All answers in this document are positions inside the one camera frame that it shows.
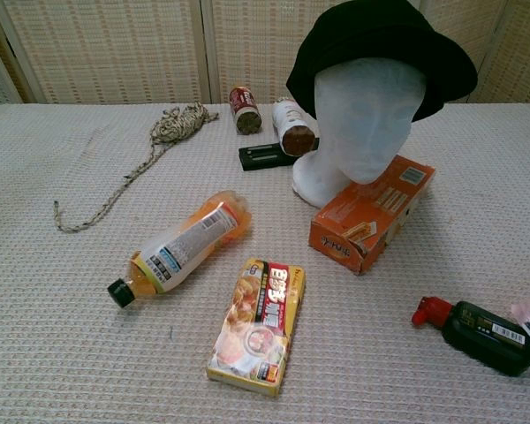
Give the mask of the orange juice bottle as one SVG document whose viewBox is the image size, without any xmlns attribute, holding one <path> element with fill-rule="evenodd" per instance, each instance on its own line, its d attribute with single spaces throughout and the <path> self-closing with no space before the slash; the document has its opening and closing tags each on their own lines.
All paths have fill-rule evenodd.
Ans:
<svg viewBox="0 0 530 424">
<path fill-rule="evenodd" d="M 240 237 L 252 215 L 246 198 L 221 191 L 184 222 L 161 231 L 136 251 L 128 275 L 107 287 L 126 307 L 139 297 L 163 294 L 182 283 L 218 246 Z"/>
</svg>

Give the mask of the white foam mannequin head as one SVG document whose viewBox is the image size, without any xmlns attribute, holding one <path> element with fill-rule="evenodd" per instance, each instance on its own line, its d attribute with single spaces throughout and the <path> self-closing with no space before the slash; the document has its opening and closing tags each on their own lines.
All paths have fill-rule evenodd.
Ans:
<svg viewBox="0 0 530 424">
<path fill-rule="evenodd" d="M 409 136 L 426 88 L 421 71 L 389 58 L 359 58 L 318 72 L 320 143 L 293 165 L 294 192 L 323 208 L 349 184 L 375 182 Z"/>
</svg>

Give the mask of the black sauce bottle red cap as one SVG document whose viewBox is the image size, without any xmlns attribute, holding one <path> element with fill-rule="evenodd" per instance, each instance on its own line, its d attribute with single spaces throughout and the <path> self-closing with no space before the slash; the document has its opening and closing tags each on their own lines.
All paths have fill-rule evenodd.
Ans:
<svg viewBox="0 0 530 424">
<path fill-rule="evenodd" d="M 432 324 L 452 347 L 506 375 L 521 375 L 530 367 L 530 336 L 519 325 L 472 303 L 452 305 L 423 297 L 412 323 Z"/>
</svg>

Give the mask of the black flat bar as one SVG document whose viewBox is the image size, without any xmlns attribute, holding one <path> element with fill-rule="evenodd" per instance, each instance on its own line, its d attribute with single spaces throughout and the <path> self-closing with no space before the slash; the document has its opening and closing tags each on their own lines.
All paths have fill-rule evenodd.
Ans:
<svg viewBox="0 0 530 424">
<path fill-rule="evenodd" d="M 279 142 L 240 148 L 238 157 L 243 171 L 291 166 L 299 158 L 287 155 Z"/>
</svg>

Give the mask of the white label drink bottle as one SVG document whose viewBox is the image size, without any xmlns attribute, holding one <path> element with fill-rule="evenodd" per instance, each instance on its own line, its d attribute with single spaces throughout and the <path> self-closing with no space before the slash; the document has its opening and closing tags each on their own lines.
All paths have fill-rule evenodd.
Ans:
<svg viewBox="0 0 530 424">
<path fill-rule="evenodd" d="M 286 155 L 300 157 L 313 149 L 315 134 L 304 117 L 304 110 L 291 98 L 280 98 L 272 110 L 273 126 Z"/>
</svg>

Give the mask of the orange cardboard box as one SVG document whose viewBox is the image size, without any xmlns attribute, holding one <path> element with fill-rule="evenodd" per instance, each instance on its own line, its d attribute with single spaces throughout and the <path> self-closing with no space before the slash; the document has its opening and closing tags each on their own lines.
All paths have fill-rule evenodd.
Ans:
<svg viewBox="0 0 530 424">
<path fill-rule="evenodd" d="M 396 155 L 373 183 L 352 183 L 312 219 L 309 245 L 357 274 L 366 273 L 411 218 L 435 169 Z"/>
</svg>

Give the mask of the red label drink bottle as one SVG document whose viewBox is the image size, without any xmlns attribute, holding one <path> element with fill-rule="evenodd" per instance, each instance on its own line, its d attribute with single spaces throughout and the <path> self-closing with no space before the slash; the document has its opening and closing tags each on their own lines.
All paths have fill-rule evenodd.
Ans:
<svg viewBox="0 0 530 424">
<path fill-rule="evenodd" d="M 234 124 L 239 133 L 254 134 L 261 129 L 261 114 L 248 87 L 234 87 L 229 94 Z"/>
</svg>

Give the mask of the yellow snack packet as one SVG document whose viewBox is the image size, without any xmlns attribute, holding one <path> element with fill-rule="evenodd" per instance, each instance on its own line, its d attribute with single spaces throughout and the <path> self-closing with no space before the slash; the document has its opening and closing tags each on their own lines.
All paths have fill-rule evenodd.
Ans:
<svg viewBox="0 0 530 424">
<path fill-rule="evenodd" d="M 300 266 L 248 259 L 207 364 L 208 379 L 276 396 L 305 287 Z"/>
</svg>

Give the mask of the white woven tablecloth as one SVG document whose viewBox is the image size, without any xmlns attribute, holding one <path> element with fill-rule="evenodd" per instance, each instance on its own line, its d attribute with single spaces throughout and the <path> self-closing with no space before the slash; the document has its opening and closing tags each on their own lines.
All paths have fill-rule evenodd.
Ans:
<svg viewBox="0 0 530 424">
<path fill-rule="evenodd" d="M 144 161 L 160 104 L 0 106 L 0 424 L 530 424 L 530 368 L 497 373 L 415 328 L 424 296 L 501 316 L 530 298 L 530 104 L 449 104 L 413 125 L 404 156 L 435 176 L 364 275 L 312 249 L 314 209 L 288 167 L 245 172 L 228 104 L 168 151 L 96 226 Z M 132 253 L 209 196 L 248 200 L 250 231 L 179 287 L 118 307 Z M 267 397 L 205 372 L 249 257 L 301 266 L 307 286 L 283 385 Z"/>
</svg>

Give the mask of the beige woven folding screen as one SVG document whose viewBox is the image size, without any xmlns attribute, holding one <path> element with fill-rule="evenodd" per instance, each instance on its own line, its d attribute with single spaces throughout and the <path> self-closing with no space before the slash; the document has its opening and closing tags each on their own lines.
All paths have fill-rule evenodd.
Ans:
<svg viewBox="0 0 530 424">
<path fill-rule="evenodd" d="M 225 102 L 286 94 L 299 45 L 344 0 L 0 0 L 4 84 L 23 102 Z M 530 0 L 408 0 L 478 72 L 469 102 L 530 102 Z"/>
</svg>

